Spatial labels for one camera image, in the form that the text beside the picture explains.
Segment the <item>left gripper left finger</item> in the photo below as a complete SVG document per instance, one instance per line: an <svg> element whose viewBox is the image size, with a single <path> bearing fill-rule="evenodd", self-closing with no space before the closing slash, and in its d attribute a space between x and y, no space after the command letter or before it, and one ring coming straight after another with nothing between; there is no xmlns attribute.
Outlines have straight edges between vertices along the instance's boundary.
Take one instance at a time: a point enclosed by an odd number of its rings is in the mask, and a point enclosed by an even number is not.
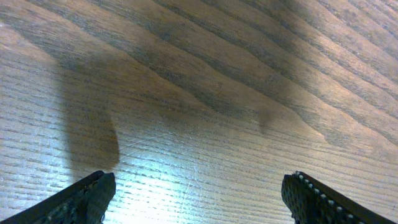
<svg viewBox="0 0 398 224"><path fill-rule="evenodd" d="M114 174L98 170L1 224L102 224L115 193Z"/></svg>

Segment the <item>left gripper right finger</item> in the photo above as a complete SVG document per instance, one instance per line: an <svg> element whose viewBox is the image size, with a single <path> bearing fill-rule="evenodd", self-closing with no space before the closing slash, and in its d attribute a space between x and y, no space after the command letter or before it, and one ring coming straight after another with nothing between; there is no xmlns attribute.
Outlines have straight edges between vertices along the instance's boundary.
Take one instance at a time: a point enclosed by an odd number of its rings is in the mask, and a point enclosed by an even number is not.
<svg viewBox="0 0 398 224"><path fill-rule="evenodd" d="M284 175L282 200L296 224L395 224L310 175Z"/></svg>

